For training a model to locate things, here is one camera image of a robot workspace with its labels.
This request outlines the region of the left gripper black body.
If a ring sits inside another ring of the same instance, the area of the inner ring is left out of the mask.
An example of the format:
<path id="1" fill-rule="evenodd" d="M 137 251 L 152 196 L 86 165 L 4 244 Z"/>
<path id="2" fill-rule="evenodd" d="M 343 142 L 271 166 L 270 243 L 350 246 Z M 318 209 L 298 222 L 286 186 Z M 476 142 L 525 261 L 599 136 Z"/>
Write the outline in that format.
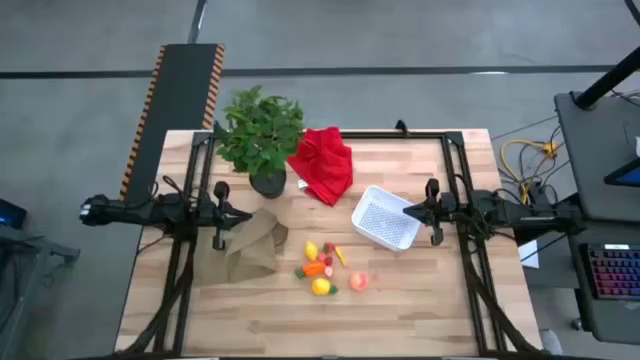
<path id="1" fill-rule="evenodd" d="M 228 210 L 229 185 L 224 181 L 218 181 L 214 185 L 213 195 L 217 199 L 214 203 L 209 192 L 200 188 L 198 192 L 198 226 L 213 227 L 215 236 L 212 243 L 214 250 L 224 250 L 225 241 L 221 237 L 221 231 L 231 227 L 226 218 Z"/>

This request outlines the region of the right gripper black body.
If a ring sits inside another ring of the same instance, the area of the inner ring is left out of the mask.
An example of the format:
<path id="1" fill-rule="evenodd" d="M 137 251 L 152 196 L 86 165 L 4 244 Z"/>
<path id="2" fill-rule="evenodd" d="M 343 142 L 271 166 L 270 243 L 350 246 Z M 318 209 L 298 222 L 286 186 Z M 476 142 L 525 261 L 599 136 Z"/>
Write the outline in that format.
<path id="1" fill-rule="evenodd" d="M 458 209 L 455 192 L 440 192 L 440 184 L 436 178 L 430 178 L 425 187 L 425 206 L 428 210 L 427 224 L 432 227 L 431 244 L 439 246 L 443 240 L 442 221 L 451 222 Z"/>

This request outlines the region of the tan cloth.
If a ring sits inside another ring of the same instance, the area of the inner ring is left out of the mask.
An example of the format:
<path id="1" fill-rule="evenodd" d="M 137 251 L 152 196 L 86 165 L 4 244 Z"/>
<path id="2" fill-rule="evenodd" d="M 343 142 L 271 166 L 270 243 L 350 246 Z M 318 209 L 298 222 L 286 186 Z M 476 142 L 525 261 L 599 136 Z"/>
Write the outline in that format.
<path id="1" fill-rule="evenodd" d="M 276 272 L 276 256 L 284 250 L 289 228 L 265 209 L 223 231 L 223 250 L 215 250 L 216 230 L 201 228 L 194 253 L 194 285 L 197 287 L 237 283 Z"/>

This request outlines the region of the black ramp yellow striped edges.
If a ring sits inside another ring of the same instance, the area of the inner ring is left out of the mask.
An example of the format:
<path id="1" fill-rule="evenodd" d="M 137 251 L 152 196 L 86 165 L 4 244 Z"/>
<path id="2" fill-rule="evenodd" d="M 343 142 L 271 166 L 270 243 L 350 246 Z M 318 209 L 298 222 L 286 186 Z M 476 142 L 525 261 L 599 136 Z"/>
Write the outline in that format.
<path id="1" fill-rule="evenodd" d="M 121 200 L 146 198 L 167 131 L 212 128 L 224 55 L 221 44 L 160 48 L 121 182 Z"/>

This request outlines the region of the black tablet blue screen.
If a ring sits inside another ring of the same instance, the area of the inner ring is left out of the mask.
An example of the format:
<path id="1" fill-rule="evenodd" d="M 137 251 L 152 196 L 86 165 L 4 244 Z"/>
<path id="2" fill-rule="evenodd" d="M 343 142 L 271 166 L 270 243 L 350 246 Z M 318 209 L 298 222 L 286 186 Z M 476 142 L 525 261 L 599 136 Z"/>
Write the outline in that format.
<path id="1" fill-rule="evenodd" d="M 613 186 L 640 188 L 640 158 L 636 158 L 605 176 L 604 183 Z"/>

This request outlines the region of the green potted plant black pot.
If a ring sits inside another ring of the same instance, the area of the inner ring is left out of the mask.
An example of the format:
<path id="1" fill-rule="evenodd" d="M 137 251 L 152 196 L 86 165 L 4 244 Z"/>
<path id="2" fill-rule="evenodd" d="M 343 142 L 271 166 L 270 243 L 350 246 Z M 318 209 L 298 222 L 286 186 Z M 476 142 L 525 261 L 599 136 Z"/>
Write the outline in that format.
<path id="1" fill-rule="evenodd" d="M 282 195 L 286 161 L 295 155 L 303 137 L 304 111 L 297 101 L 266 96 L 262 87 L 233 93 L 224 108 L 228 126 L 220 128 L 217 154 L 246 173 L 252 188 L 267 199 Z"/>

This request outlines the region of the black pole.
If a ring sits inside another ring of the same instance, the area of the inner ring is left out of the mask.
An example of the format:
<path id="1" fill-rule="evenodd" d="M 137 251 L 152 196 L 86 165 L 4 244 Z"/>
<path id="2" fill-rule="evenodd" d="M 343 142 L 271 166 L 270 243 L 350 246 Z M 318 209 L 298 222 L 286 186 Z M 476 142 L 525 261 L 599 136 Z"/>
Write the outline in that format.
<path id="1" fill-rule="evenodd" d="M 582 109 L 590 109 L 599 99 L 612 91 L 636 70 L 640 69 L 640 46 L 633 50 L 611 70 L 577 96 L 572 96 L 574 104 Z"/>

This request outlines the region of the white perforated plastic basket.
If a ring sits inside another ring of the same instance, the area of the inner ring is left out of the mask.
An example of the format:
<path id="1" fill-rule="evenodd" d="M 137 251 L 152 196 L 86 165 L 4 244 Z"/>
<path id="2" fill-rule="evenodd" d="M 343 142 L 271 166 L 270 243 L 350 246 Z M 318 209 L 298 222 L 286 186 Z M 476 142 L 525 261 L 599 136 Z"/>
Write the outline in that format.
<path id="1" fill-rule="evenodd" d="M 373 242 L 395 252 L 411 247 L 421 223 L 403 210 L 409 201 L 371 185 L 354 209 L 351 222 L 355 230 Z"/>

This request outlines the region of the backlit black keyboard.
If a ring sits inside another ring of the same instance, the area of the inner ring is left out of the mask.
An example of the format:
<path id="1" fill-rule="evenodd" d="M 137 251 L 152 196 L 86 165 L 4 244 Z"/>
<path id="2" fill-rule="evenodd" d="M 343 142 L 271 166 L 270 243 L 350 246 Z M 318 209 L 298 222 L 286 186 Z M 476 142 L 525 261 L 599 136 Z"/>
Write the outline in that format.
<path id="1" fill-rule="evenodd" d="M 585 256 L 596 299 L 640 302 L 640 245 L 587 244 Z"/>

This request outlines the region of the red cloth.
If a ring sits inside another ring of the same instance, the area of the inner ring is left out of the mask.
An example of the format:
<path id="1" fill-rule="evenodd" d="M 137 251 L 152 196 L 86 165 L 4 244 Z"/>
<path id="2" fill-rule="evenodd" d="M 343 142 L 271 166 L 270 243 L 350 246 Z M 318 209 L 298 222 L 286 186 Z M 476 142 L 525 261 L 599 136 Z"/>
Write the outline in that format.
<path id="1" fill-rule="evenodd" d="M 352 149 L 337 127 L 307 129 L 287 163 L 307 184 L 305 192 L 328 206 L 353 184 Z"/>

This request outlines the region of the black device blue screen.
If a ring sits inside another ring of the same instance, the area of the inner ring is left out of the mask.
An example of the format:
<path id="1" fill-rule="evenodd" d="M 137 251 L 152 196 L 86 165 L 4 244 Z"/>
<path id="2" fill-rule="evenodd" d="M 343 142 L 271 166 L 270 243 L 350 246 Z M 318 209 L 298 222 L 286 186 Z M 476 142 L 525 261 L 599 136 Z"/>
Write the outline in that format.
<path id="1" fill-rule="evenodd" d="M 0 199 L 0 225 L 22 229 L 27 210 L 4 199 Z"/>

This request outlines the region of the black aluminium rail frame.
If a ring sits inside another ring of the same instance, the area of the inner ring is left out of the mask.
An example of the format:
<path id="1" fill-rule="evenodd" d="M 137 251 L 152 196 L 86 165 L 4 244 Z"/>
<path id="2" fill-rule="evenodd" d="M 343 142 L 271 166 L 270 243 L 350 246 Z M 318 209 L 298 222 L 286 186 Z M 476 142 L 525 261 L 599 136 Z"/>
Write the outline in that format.
<path id="1" fill-rule="evenodd" d="M 344 196 L 328 206 L 305 194 L 289 172 L 283 194 L 273 200 L 253 190 L 245 174 L 221 157 L 210 162 L 212 182 L 230 187 L 232 206 L 265 209 L 289 228 L 276 272 L 237 283 L 197 287 L 187 310 L 173 309 L 163 351 L 195 357 L 420 357 L 474 356 L 478 353 L 468 300 L 459 238 L 444 226 L 440 246 L 420 228 L 411 247 L 395 252 L 358 233 L 351 216 L 364 191 L 378 186 L 413 203 L 425 197 L 429 178 L 445 182 L 459 172 L 458 158 L 445 160 L 442 143 L 424 132 L 349 131 L 354 181 Z M 307 241 L 319 249 L 315 261 L 333 258 L 333 276 L 298 278 L 295 270 L 310 263 Z M 325 243 L 340 247 L 343 267 Z M 366 290 L 349 285 L 353 272 L 369 277 Z M 327 278 L 333 296 L 314 296 L 311 281 Z"/>

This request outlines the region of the yellow toy fruit green leaves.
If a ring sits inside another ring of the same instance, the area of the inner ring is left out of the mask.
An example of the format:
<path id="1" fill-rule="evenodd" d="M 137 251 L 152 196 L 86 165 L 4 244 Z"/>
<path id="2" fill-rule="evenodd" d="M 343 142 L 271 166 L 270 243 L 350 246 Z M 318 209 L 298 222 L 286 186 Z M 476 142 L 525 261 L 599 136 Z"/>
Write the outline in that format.
<path id="1" fill-rule="evenodd" d="M 311 281 L 311 292 L 314 296 L 333 296 L 338 288 L 327 278 L 315 278 Z"/>

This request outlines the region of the orange toy carrot green top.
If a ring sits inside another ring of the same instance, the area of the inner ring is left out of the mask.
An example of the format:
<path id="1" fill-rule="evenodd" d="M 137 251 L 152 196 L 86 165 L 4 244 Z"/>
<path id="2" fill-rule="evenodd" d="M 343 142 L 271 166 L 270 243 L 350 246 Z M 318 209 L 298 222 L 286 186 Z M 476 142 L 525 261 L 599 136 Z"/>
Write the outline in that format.
<path id="1" fill-rule="evenodd" d="M 325 273 L 326 264 L 324 262 L 314 261 L 303 265 L 295 270 L 295 275 L 302 279 L 322 275 Z"/>

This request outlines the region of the grey desk with keyboard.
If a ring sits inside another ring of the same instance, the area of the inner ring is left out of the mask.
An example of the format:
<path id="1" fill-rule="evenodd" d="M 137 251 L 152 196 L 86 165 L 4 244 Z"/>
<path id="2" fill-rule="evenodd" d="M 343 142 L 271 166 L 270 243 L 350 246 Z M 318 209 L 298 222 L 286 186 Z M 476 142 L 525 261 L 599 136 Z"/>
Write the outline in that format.
<path id="1" fill-rule="evenodd" d="M 587 244 L 640 245 L 640 226 L 619 223 L 590 223 L 569 237 L 579 283 L 575 291 L 581 326 L 601 342 L 640 345 L 640 302 L 601 300 L 594 297 L 586 272 Z"/>

